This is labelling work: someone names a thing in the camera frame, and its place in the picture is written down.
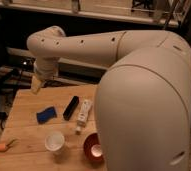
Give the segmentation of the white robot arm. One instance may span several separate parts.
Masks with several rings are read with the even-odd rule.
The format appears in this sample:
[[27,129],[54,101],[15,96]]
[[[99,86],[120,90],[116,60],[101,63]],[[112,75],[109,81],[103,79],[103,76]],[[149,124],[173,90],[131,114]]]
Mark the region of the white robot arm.
[[191,47],[184,38],[166,30],[67,36],[51,26],[31,34],[27,47],[34,92],[61,58],[107,69],[94,113],[108,171],[189,171]]

